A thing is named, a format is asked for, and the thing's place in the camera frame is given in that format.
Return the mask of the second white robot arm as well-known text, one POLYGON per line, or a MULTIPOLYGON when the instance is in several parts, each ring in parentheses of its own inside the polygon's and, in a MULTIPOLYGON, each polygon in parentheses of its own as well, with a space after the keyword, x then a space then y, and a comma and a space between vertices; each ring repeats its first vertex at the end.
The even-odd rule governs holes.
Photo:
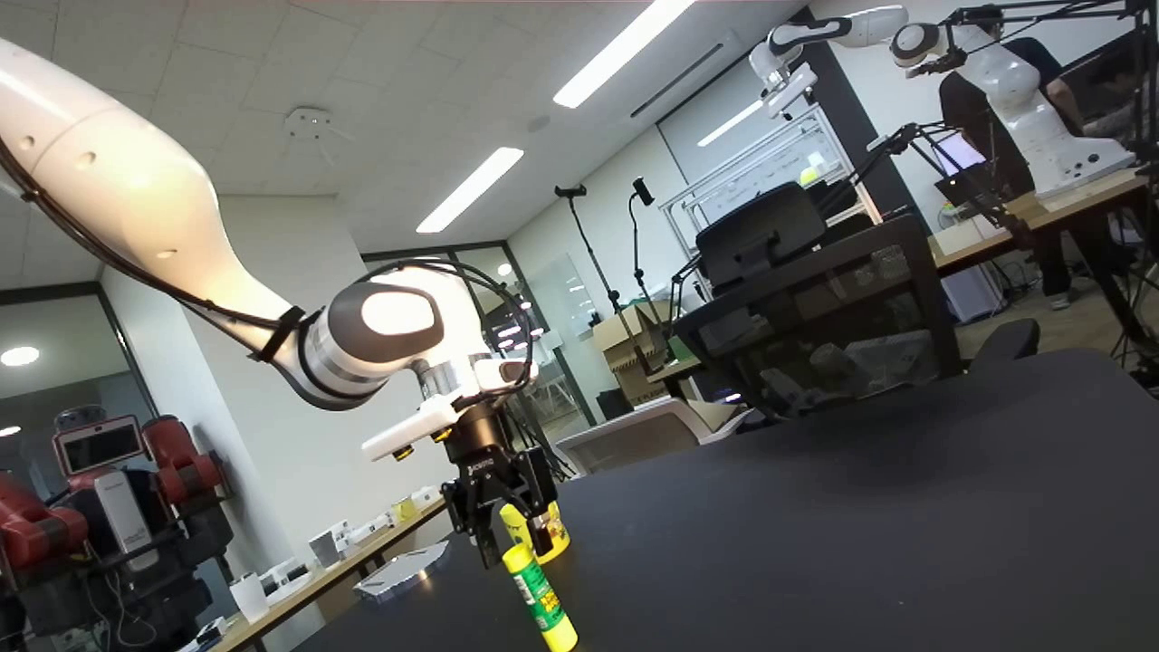
POLYGON ((958 8, 940 21, 914 21, 902 3, 876 3, 840 19, 775 26, 751 52, 751 68, 768 96, 781 96, 793 79, 788 63, 807 44, 892 44, 892 57, 910 75, 940 72, 981 96, 1034 197, 1054 201, 1135 167, 1138 156, 1127 147, 1067 128, 1065 114, 1043 91, 1043 72, 998 35, 987 35, 987 26, 998 21, 1002 10, 996 3, 958 8))

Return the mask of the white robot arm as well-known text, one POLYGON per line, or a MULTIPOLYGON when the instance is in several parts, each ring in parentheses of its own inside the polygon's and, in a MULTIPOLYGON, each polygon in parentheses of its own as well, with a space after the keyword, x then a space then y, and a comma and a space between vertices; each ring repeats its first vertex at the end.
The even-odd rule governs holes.
POLYGON ((397 261, 303 312, 238 261, 217 188, 184 147, 9 40, 0 40, 0 167, 69 239, 217 325, 303 404, 356 409, 413 372, 415 413, 364 451, 401 457, 421 439, 440 442, 457 468, 440 501, 480 559, 567 552, 550 453, 521 451, 507 428, 536 361, 486 341, 477 273, 397 261))

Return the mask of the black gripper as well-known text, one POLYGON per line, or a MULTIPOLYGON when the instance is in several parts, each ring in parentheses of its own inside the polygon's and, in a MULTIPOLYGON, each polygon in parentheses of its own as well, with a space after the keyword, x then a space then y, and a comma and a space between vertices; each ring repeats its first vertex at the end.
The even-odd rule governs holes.
POLYGON ((521 446, 503 409, 471 405, 440 446, 457 468, 457 480, 440 485, 440 501, 486 570, 495 567, 492 510, 503 504, 524 516, 529 545, 539 559, 565 552, 553 460, 539 442, 521 446))

